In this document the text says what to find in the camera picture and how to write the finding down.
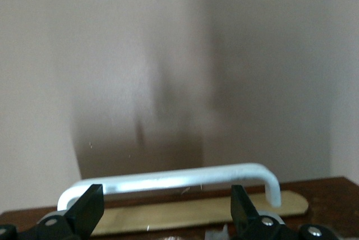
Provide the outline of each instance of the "wooden board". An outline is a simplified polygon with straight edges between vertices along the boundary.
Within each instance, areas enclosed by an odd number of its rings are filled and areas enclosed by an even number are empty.
[[[307,200],[292,191],[282,191],[282,206],[279,208],[271,207],[264,193],[249,196],[257,210],[274,212],[280,216],[302,215],[308,209]],[[93,235],[183,228],[231,221],[230,197],[119,207],[105,210]]]

